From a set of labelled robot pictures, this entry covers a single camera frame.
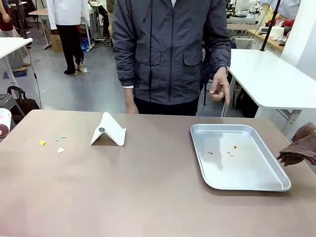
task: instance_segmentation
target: person in red shirt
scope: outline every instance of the person in red shirt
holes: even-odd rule
[[[7,0],[0,0],[0,30],[0,37],[20,37],[13,26]],[[23,58],[27,55],[26,49],[22,47],[7,56],[13,72],[26,70],[25,67],[30,63],[25,63]]]

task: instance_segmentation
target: hand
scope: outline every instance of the hand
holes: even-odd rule
[[[126,114],[131,114],[131,115],[137,115],[137,114],[139,114],[138,108],[137,108],[137,106],[135,105],[135,103],[132,103],[132,104],[130,104],[130,105],[126,105],[125,113],[126,113]]]
[[[3,17],[3,21],[4,21],[5,23],[9,23],[10,20],[11,20],[10,16],[9,16],[8,14],[6,14],[6,13],[3,14],[2,17]]]
[[[209,93],[211,99],[215,101],[221,101],[225,97],[225,103],[229,105],[231,95],[226,73],[226,68],[221,67],[220,69],[218,69],[218,71],[214,75],[213,84]]]

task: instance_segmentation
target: gray jacket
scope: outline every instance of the gray jacket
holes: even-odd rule
[[[113,17],[118,79],[149,101],[180,104],[200,95],[202,41],[213,71],[231,59],[225,0],[117,0]]]

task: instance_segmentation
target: brown towel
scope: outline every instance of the brown towel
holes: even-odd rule
[[[297,130],[292,138],[293,144],[280,151],[281,163],[284,166],[298,164],[303,160],[308,160],[312,165],[316,165],[316,126],[307,123]]]

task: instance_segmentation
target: white folded card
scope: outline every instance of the white folded card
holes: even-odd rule
[[[94,131],[90,145],[92,145],[102,133],[106,133],[117,145],[124,146],[126,128],[121,128],[118,122],[116,122],[108,112],[103,113],[101,122]]]

